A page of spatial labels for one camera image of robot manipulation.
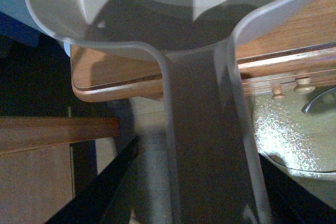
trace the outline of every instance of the drawer knob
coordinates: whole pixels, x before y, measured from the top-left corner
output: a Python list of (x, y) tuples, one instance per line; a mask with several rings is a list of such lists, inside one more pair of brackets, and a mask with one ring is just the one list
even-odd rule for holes
[(286, 96), (282, 93), (282, 87), (276, 87), (273, 88), (273, 96), (272, 96), (272, 100), (282, 100), (283, 98), (285, 98)]
[(315, 90), (315, 87), (310, 83), (311, 79), (309, 77), (307, 78), (301, 78), (296, 80), (296, 87), (294, 88), (294, 91), (299, 94), (308, 94)]

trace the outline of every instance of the textured metal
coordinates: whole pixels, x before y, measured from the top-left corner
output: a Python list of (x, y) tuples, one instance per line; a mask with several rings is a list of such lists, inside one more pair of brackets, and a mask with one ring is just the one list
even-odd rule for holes
[[(258, 151), (290, 168), (292, 175), (302, 176), (297, 170), (336, 170), (335, 111), (305, 115), (301, 108), (306, 97), (294, 92), (286, 96), (281, 102), (273, 101), (270, 95), (256, 97), (254, 130)], [(319, 177), (314, 173), (304, 176)]]

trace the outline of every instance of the wooden board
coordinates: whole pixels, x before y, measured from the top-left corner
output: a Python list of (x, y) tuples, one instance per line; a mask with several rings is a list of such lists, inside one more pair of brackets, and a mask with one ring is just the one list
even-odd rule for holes
[(72, 200), (69, 145), (0, 155), (0, 223), (42, 224)]
[(336, 0), (315, 0), (277, 29), (236, 50), (237, 59), (336, 42)]
[(115, 118), (0, 117), (0, 154), (119, 136)]

